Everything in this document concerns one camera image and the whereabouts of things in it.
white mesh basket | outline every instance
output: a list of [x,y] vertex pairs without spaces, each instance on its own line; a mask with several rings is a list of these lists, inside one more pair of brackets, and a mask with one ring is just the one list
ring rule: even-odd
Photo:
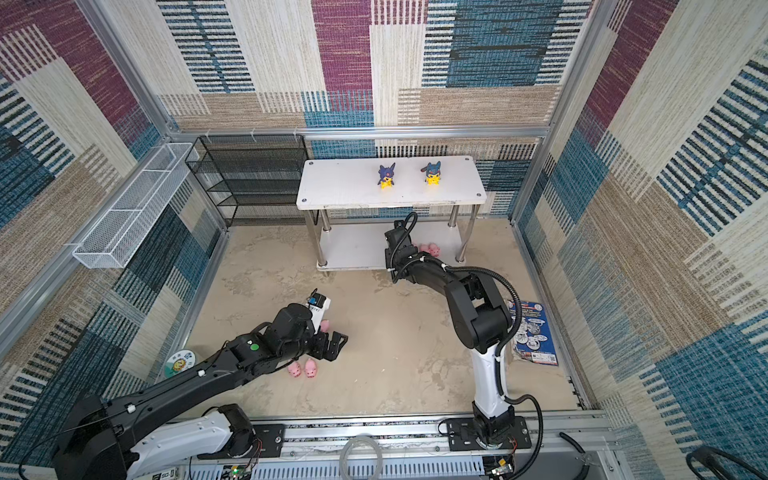
[[85,236],[73,255],[87,268],[125,268],[199,155],[192,144],[165,144]]

black mesh shelf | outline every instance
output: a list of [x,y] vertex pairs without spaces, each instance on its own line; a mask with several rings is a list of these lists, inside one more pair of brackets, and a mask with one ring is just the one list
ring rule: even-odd
[[199,137],[188,161],[228,226],[303,222],[296,195],[308,155],[300,135]]

purple and yellow figurine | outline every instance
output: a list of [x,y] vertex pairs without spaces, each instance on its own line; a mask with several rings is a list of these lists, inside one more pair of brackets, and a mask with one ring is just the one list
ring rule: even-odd
[[440,162],[428,163],[426,167],[422,168],[422,172],[427,173],[427,178],[424,180],[427,184],[437,185],[440,183]]
[[395,177],[395,164],[392,164],[390,168],[385,167],[384,165],[379,165],[379,182],[377,185],[381,185],[382,188],[384,187],[392,187],[395,182],[392,181],[392,179]]

